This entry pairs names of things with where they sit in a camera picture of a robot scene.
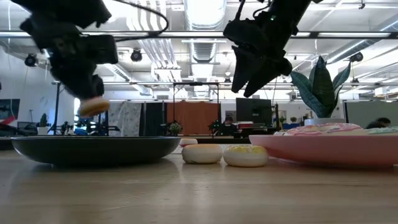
snake plant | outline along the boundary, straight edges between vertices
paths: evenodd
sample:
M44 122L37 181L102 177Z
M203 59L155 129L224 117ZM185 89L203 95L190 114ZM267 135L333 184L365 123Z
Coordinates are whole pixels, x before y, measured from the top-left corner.
M290 76L304 103L317 114L318 118L330 118L338 103L341 84L348 79L350 71L351 61L332 81L326 62L319 56L309 78L299 72L292 72Z

person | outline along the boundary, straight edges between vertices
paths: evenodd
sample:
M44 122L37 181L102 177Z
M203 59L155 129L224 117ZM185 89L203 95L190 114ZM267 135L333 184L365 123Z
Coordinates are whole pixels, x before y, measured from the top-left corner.
M233 124L234 119L231 116L227 116L224 120L224 123L220 127L222 136L233 136L238 128Z
M366 129L371 129L371 128L386 128L391 125L391 120L388 118L378 118L375 121L370 122L367 126Z

wooden table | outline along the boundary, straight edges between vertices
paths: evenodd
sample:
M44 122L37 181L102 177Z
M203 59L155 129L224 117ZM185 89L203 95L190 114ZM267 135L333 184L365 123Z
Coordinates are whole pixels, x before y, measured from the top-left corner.
M398 173L271 160L57 169L0 152L1 224L398 223Z

pink bowl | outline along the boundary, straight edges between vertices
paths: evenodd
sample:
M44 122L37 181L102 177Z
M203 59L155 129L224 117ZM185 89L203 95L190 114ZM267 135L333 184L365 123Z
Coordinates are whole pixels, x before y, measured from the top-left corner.
M271 136L250 141L272 157L328 166L393 166L398 164L398 136Z

computer monitor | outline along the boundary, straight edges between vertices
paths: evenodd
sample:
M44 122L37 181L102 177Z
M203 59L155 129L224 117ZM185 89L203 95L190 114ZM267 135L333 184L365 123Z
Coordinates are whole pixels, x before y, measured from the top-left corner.
M272 102L271 100L237 98L237 121L251 121L272 126Z

